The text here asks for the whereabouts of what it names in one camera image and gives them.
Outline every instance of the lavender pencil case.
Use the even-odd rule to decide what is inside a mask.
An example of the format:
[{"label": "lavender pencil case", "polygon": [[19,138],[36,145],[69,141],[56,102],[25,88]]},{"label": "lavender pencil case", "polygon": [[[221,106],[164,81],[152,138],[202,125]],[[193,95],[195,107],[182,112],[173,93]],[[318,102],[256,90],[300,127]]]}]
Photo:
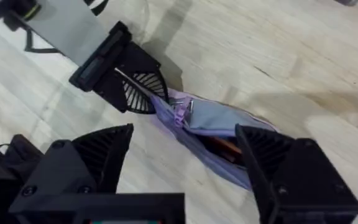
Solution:
[{"label": "lavender pencil case", "polygon": [[212,148],[216,148],[216,144],[208,144],[205,139],[235,141],[236,124],[270,131],[277,129],[246,111],[215,101],[174,90],[169,90],[169,97],[170,102],[167,103],[157,96],[151,96],[157,117],[164,126],[214,173],[247,190],[251,189],[246,167],[215,153],[217,149]]}]

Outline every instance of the black 3d-printed part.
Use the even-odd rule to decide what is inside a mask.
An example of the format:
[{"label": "black 3d-printed part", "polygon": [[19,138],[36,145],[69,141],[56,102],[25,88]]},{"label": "black 3d-printed part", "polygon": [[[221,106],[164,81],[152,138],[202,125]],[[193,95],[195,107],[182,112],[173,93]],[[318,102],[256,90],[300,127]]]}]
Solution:
[{"label": "black 3d-printed part", "polygon": [[93,90],[122,113],[155,113],[144,90],[168,100],[160,64],[133,43],[131,33],[121,22],[70,77],[70,83],[83,91]]},{"label": "black 3d-printed part", "polygon": [[0,223],[16,224],[7,213],[24,182],[34,170],[42,153],[25,137],[15,135],[5,154],[0,152]]},{"label": "black 3d-printed part", "polygon": [[261,224],[348,224],[358,201],[312,139],[236,126]]},{"label": "black 3d-printed part", "polygon": [[116,193],[133,131],[133,125],[128,124],[89,133],[72,141],[97,183],[98,192]]}]

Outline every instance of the wooden floor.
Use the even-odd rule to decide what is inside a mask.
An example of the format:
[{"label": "wooden floor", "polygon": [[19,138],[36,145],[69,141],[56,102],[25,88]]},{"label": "wooden floor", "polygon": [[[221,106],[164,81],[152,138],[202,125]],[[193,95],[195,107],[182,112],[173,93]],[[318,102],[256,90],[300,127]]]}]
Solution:
[{"label": "wooden floor", "polygon": [[[99,18],[106,30],[124,21],[170,86],[315,138],[358,198],[358,5],[112,0]],[[252,193],[214,175],[153,116],[120,114],[71,86],[76,66],[23,53],[24,37],[0,23],[0,143],[22,133],[45,151],[54,139],[134,123],[120,192],[186,192],[188,223],[258,223]]]}]

